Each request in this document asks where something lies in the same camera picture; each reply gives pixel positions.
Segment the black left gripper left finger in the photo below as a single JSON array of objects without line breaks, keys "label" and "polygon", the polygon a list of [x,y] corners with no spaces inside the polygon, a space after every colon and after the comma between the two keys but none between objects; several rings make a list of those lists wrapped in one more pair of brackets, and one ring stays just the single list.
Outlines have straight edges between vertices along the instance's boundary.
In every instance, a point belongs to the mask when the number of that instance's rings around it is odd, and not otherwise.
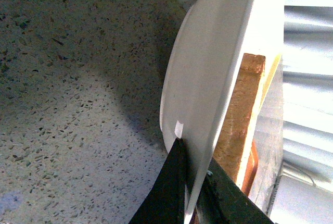
[{"label": "black left gripper left finger", "polygon": [[130,223],[183,223],[187,154],[184,141],[175,139],[149,194]]}]

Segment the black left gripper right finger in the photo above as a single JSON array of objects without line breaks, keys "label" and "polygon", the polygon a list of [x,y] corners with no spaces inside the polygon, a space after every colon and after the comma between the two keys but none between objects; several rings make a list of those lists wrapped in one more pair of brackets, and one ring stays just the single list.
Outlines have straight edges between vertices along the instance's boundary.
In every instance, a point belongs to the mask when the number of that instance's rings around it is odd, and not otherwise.
[{"label": "black left gripper right finger", "polygon": [[212,159],[196,206],[199,223],[272,223]]}]

